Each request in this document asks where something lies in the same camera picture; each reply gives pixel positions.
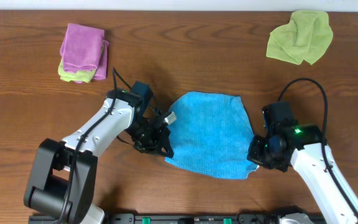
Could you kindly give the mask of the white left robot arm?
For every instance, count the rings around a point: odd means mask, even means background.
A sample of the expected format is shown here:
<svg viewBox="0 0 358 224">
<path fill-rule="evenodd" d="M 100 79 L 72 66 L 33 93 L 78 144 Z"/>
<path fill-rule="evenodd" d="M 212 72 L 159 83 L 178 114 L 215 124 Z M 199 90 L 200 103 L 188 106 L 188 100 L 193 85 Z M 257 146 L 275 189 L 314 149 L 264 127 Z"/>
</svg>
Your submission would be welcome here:
<svg viewBox="0 0 358 224">
<path fill-rule="evenodd" d="M 129 134 L 141 153 L 173 157 L 168 125 L 176 116 L 156 109 L 152 118 L 145 118 L 152 97 L 142 82 L 128 91 L 115 88 L 73 134 L 61 141 L 45 139 L 37 149 L 24 205 L 50 216 L 52 223 L 105 223 L 106 212 L 93 204 L 98 159 L 119 134 Z"/>
</svg>

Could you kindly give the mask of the blue microfiber cloth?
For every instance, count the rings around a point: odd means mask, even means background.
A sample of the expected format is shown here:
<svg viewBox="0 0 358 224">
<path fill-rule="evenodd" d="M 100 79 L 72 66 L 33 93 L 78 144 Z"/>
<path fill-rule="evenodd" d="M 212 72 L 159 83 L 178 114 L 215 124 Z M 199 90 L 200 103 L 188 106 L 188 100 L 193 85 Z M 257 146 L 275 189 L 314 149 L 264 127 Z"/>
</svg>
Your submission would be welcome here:
<svg viewBox="0 0 358 224">
<path fill-rule="evenodd" d="M 191 91 L 171 105 L 175 167 L 217 179 L 246 179 L 258 169 L 247 160 L 254 132 L 239 96 Z"/>
</svg>

